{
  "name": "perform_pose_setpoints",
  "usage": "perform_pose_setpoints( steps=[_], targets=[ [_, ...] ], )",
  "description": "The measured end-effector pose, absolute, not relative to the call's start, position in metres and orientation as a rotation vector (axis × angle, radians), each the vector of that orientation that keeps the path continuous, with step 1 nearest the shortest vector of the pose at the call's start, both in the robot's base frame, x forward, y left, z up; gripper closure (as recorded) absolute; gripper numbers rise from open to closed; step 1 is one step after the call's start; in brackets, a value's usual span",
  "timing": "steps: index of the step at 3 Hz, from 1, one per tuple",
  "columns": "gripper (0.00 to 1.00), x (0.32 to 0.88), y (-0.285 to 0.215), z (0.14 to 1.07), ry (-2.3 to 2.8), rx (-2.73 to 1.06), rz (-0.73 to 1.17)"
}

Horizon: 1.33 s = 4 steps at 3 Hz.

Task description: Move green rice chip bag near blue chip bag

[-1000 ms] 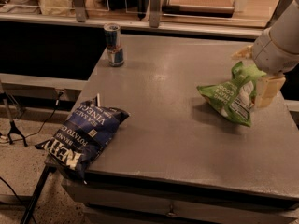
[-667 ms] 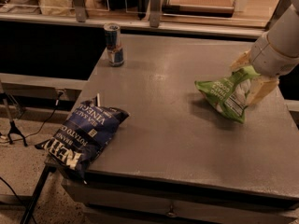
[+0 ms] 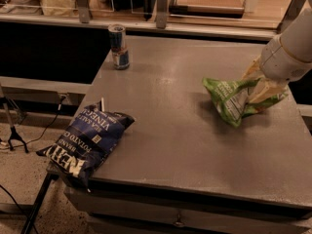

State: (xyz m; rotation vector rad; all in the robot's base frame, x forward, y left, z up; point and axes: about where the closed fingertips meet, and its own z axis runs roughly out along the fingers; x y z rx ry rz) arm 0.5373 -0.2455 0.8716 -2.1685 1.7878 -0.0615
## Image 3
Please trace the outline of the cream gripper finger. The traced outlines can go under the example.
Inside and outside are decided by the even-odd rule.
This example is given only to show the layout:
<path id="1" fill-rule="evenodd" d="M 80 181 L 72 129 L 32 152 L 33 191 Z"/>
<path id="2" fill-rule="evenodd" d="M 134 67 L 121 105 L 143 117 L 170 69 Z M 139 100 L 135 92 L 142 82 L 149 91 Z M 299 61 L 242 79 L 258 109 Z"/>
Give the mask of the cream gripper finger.
<path id="1" fill-rule="evenodd" d="M 260 70 L 260 58 L 256 58 L 250 64 L 250 66 L 246 69 L 245 73 L 242 76 L 243 80 L 256 80 L 262 76 Z"/>
<path id="2" fill-rule="evenodd" d="M 274 81 L 268 78 L 260 78 L 249 95 L 250 103 L 260 103 L 268 98 L 283 93 L 286 90 L 288 83 Z"/>

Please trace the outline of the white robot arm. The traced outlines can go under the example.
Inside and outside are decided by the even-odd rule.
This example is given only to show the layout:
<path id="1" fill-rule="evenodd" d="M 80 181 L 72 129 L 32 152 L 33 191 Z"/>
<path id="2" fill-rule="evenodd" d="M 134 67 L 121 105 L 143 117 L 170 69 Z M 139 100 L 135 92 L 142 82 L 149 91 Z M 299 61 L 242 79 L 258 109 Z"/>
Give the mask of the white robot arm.
<path id="1" fill-rule="evenodd" d="M 284 93 L 312 69 L 312 0 L 282 32 L 262 49 L 244 73 L 243 80 L 257 80 L 248 102 L 259 103 Z"/>

